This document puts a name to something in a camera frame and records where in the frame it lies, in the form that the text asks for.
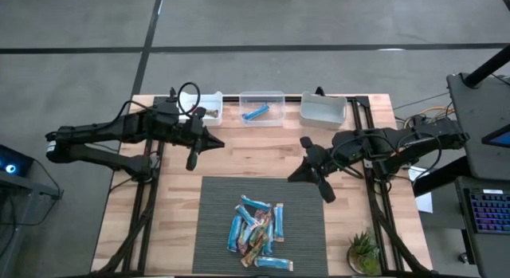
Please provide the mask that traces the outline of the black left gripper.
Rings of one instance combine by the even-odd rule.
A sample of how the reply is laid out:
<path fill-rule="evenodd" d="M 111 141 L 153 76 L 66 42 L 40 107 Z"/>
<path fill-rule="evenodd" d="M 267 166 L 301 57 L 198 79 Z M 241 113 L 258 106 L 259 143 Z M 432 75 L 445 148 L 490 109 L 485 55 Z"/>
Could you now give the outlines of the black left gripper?
<path fill-rule="evenodd" d="M 186 161 L 186 169 L 194 170 L 198 163 L 198 156 L 204 151 L 223 148 L 225 143 L 213 135 L 208 127 L 204 127 L 202 118 L 206 109 L 197 107 L 185 123 L 179 123 L 178 133 L 172 140 L 173 145 L 190 149 Z"/>

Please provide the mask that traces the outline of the black keyboard tray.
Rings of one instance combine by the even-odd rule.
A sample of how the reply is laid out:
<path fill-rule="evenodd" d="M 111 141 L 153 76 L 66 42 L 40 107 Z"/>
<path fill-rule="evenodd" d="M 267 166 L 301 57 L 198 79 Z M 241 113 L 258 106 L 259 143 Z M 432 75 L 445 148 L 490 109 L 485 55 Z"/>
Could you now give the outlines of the black keyboard tray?
<path fill-rule="evenodd" d="M 510 190 L 510 182 L 459 177 L 455 181 L 457 196 L 469 241 L 468 254 L 482 278 L 510 278 L 510 235 L 476 233 L 467 209 L 464 189 Z"/>

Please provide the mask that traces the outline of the black computer with blue light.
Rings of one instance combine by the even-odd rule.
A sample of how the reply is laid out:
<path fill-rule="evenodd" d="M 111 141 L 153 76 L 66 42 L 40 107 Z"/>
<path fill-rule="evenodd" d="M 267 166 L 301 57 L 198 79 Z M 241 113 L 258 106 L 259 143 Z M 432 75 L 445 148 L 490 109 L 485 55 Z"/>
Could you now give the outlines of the black computer with blue light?
<path fill-rule="evenodd" d="M 18 177 L 26 177 L 33 158 L 0 144 L 0 171 Z"/>

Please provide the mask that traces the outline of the black pole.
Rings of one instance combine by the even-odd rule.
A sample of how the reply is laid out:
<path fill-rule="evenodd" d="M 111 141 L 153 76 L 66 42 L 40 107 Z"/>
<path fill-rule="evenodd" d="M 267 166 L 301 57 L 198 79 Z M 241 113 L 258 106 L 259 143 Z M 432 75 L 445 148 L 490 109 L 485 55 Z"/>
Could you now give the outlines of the black pole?
<path fill-rule="evenodd" d="M 465 86 L 472 89 L 477 89 L 478 84 L 486 79 L 489 75 L 494 73 L 497 69 L 506 65 L 510 61 L 510 45 L 504 47 L 496 55 L 488 59 L 475 71 L 471 72 L 463 79 Z"/>

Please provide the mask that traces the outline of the orange and green granola bar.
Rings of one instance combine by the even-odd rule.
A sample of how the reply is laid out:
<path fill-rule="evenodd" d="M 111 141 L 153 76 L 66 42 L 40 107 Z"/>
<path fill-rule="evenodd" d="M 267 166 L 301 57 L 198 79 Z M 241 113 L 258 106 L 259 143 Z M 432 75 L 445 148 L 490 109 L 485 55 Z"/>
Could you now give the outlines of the orange and green granola bar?
<path fill-rule="evenodd" d="M 244 257 L 241 259 L 241 264 L 245 268 L 248 268 L 254 262 L 255 258 L 260 254 L 268 240 L 268 235 L 262 234 L 256 241 L 255 245 L 251 248 L 251 250 L 246 255 L 244 255 Z"/>

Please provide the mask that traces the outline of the grey woven placemat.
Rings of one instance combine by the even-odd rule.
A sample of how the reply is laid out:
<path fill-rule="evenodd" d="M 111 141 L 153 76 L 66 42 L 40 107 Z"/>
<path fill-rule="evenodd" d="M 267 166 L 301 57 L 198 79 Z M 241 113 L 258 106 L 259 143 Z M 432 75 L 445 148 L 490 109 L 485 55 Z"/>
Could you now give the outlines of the grey woven placemat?
<path fill-rule="evenodd" d="M 282 203 L 284 240 L 273 256 L 291 260 L 293 270 L 248 268 L 227 249 L 235 207 L 241 196 L 275 206 Z M 324 278 L 328 275 L 323 199 L 317 187 L 284 178 L 205 177 L 198 212 L 193 274 Z"/>

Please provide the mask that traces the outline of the red and blue granola bar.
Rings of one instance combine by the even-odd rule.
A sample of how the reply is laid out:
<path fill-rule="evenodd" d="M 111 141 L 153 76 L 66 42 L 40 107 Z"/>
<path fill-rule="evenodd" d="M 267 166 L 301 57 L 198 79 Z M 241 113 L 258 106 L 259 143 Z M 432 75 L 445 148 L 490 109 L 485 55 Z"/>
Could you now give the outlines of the red and blue granola bar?
<path fill-rule="evenodd" d="M 241 227 L 239 238 L 237 239 L 238 252 L 243 256 L 247 252 L 251 233 L 252 233 L 251 227 L 244 223 Z"/>

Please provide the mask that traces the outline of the clear plastic bin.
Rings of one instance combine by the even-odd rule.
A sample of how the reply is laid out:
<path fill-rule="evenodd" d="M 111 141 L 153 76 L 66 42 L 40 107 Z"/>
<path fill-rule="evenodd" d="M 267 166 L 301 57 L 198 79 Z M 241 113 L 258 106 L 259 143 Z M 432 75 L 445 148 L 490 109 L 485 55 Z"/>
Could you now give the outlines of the clear plastic bin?
<path fill-rule="evenodd" d="M 257 110 L 263 104 L 269 111 L 252 120 L 244 120 L 241 115 Z M 280 91 L 251 91 L 239 95 L 239 117 L 245 127 L 279 127 L 286 116 L 285 97 Z"/>

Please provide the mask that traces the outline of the black computer keyboard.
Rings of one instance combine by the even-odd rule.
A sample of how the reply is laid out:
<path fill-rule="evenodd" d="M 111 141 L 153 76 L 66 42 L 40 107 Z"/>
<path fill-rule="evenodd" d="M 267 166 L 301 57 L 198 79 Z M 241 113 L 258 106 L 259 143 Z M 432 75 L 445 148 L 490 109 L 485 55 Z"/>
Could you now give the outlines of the black computer keyboard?
<path fill-rule="evenodd" d="M 476 233 L 510 235 L 510 190 L 466 188 L 464 196 Z"/>

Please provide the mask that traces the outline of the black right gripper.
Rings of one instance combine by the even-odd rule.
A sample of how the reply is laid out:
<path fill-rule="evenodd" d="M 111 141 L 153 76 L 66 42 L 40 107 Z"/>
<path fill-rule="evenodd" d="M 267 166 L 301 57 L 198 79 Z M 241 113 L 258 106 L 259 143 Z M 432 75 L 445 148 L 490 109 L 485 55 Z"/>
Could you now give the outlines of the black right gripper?
<path fill-rule="evenodd" d="M 288 176 L 287 182 L 314 183 L 318 186 L 320 195 L 325 202 L 334 202 L 334 190 L 325 178 L 327 164 L 331 161 L 329 154 L 323 147 L 314 144 L 307 136 L 300 138 L 300 144 L 306 150 L 306 156 L 298 168 Z"/>

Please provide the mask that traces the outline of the black computer desk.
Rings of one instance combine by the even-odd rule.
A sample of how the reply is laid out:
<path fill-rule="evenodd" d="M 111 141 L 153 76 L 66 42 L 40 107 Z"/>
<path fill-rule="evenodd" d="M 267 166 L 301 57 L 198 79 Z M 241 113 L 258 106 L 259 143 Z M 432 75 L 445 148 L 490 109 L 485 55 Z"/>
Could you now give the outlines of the black computer desk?
<path fill-rule="evenodd" d="M 473 176 L 510 181 L 510 148 L 485 145 L 481 139 L 510 124 L 510 85 L 489 77 L 468 88 L 464 74 L 447 76 L 455 116 L 469 135 L 465 153 Z"/>

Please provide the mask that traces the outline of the tablet screen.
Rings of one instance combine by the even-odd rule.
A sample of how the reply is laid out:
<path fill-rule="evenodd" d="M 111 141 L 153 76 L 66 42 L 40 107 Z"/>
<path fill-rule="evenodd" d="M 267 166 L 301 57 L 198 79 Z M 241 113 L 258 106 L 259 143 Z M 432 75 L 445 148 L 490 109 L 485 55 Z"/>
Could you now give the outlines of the tablet screen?
<path fill-rule="evenodd" d="M 510 148 L 510 124 L 484 136 L 481 142 L 485 145 Z"/>

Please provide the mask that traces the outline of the potted succulent plant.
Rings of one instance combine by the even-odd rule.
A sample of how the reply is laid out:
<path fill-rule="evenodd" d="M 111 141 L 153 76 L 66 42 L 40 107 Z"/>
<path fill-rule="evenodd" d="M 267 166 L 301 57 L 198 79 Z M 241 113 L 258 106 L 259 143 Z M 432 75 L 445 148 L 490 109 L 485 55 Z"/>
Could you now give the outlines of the potted succulent plant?
<path fill-rule="evenodd" d="M 366 229 L 350 239 L 346 254 L 350 268 L 361 276 L 380 276 L 379 247 L 371 229 Z"/>

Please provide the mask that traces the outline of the white paper sheet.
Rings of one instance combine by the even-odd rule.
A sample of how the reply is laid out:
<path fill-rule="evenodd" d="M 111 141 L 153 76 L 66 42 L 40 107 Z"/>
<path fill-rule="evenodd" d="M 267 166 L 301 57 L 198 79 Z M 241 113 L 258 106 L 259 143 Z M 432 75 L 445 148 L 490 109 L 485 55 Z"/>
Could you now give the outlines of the white paper sheet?
<path fill-rule="evenodd" d="M 409 179 L 415 180 L 419 175 L 426 176 L 429 174 L 424 168 L 411 166 L 408 170 Z M 426 193 L 421 196 L 417 196 L 415 198 L 415 202 L 417 204 L 418 210 L 425 213 L 433 213 L 433 199 L 432 194 Z"/>

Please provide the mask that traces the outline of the black support beam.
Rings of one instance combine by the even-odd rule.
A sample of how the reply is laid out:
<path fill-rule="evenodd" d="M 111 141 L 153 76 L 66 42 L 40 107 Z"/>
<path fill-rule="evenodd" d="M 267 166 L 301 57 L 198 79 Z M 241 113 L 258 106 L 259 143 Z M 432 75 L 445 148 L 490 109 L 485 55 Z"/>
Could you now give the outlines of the black support beam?
<path fill-rule="evenodd" d="M 439 187 L 450 184 L 459 176 L 470 176 L 471 170 L 466 156 L 463 156 L 440 169 L 416 180 L 413 186 L 415 197 L 422 196 Z"/>

